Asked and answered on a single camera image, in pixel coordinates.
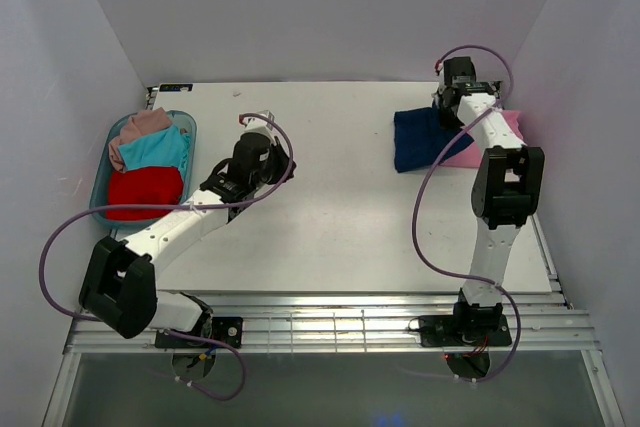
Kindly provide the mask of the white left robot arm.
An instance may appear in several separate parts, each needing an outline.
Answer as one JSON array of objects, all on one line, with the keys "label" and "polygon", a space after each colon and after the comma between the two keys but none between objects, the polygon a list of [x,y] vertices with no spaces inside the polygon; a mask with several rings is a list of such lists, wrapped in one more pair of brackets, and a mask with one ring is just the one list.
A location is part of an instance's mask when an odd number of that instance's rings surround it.
[{"label": "white left robot arm", "polygon": [[287,181],[294,165],[277,135],[245,132],[230,158],[180,208],[121,241],[93,248],[80,306],[125,339],[146,329],[174,330],[190,346],[212,334],[212,310],[197,297],[158,287],[161,273],[202,237],[231,223],[267,185]]}]

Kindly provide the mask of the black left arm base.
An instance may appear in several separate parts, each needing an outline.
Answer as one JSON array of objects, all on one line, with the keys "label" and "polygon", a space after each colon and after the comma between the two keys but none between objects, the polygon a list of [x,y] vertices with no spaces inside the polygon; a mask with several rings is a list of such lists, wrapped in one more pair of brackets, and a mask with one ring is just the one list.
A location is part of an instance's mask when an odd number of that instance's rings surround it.
[{"label": "black left arm base", "polygon": [[[240,348],[242,344],[244,319],[242,317],[229,316],[203,316],[197,321],[195,327],[185,332],[185,335],[212,338]],[[161,349],[199,349],[210,348],[211,344],[202,341],[193,341],[179,337],[157,333],[154,346]]]}]

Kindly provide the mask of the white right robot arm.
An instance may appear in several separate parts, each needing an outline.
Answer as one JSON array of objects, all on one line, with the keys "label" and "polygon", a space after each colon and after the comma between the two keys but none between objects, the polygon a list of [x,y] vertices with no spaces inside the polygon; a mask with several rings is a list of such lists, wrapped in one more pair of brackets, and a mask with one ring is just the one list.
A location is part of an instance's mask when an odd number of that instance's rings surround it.
[{"label": "white right robot arm", "polygon": [[435,105],[444,127],[467,128],[481,153],[471,190],[477,235],[470,272],[449,315],[423,317],[430,346],[508,346],[502,283],[517,235],[538,206],[544,152],[527,146],[497,106],[497,87],[477,79],[468,56],[440,60]]}]

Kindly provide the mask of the dark blue t shirt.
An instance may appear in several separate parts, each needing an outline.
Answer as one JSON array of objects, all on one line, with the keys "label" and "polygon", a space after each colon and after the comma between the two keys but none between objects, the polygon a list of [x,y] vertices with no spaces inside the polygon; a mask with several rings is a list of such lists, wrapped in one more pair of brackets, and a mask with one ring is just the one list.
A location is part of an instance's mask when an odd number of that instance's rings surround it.
[{"label": "dark blue t shirt", "polygon": [[[394,113],[394,168],[398,173],[431,166],[442,149],[460,128],[442,128],[433,107],[423,107]],[[442,157],[441,162],[468,147],[473,138],[462,135]]]}]

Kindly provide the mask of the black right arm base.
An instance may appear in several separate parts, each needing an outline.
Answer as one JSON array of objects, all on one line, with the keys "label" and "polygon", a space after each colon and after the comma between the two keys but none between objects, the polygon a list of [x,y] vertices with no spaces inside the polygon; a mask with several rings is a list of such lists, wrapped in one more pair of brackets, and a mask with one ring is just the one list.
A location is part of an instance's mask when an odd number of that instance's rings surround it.
[{"label": "black right arm base", "polygon": [[422,347],[508,347],[511,332],[504,315],[494,326],[459,326],[453,315],[423,315],[414,319],[408,330],[418,333]]}]

